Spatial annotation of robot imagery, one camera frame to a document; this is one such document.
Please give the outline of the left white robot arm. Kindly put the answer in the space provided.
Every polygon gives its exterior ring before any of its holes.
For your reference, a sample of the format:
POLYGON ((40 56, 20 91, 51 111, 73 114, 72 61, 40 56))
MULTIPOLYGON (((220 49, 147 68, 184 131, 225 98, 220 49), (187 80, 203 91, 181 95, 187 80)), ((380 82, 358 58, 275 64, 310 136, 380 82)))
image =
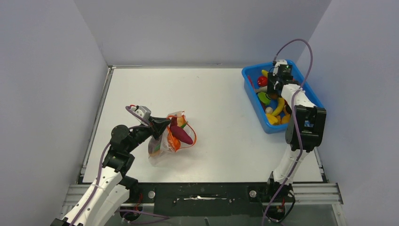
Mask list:
POLYGON ((118 125, 112 129, 95 180, 68 213, 53 220, 53 226, 103 226, 129 199, 130 190, 138 183, 126 175, 135 159, 131 152, 150 137, 160 138, 171 120, 150 117, 142 122, 131 128, 118 125))

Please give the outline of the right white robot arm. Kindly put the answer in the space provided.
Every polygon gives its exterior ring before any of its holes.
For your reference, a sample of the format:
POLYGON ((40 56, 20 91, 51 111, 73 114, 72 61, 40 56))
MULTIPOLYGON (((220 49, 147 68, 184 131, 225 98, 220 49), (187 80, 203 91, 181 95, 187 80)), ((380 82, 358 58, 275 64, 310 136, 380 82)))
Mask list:
POLYGON ((274 183, 265 187, 265 196, 271 201, 283 195, 281 185, 293 183, 295 173, 305 157, 321 144, 327 112, 318 107, 306 95, 300 82, 292 75, 293 65, 286 60, 273 63, 273 71, 268 74, 268 90, 275 91, 287 101, 291 116, 285 132, 287 148, 271 173, 274 183))

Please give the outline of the orange toy pumpkin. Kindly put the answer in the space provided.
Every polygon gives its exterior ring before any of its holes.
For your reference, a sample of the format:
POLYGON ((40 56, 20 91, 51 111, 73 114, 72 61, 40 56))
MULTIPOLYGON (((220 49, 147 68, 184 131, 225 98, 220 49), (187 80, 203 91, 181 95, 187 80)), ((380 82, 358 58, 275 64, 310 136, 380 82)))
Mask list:
POLYGON ((177 152, 181 147, 181 142, 172 134, 167 135, 168 148, 172 152, 177 152))

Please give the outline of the purple toy sweet potato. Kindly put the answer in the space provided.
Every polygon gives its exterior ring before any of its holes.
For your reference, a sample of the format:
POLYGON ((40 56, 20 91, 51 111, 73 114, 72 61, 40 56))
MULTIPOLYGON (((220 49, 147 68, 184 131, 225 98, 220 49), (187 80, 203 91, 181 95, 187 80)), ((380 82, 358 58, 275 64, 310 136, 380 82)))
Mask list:
POLYGON ((172 135, 177 138, 179 141, 192 145, 193 139, 184 131, 183 128, 178 127, 176 125, 170 126, 170 130, 172 135))

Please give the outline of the clear zip top bag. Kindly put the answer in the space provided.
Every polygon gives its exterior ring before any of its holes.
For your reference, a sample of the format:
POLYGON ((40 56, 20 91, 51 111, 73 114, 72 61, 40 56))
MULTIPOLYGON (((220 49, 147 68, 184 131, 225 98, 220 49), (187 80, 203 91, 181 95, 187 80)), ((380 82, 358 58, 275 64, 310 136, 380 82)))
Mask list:
POLYGON ((152 165, 161 162, 167 155, 194 146, 197 142, 197 134, 188 123, 185 111, 170 113, 167 119, 171 123, 161 137, 151 138, 148 143, 148 159, 152 165))

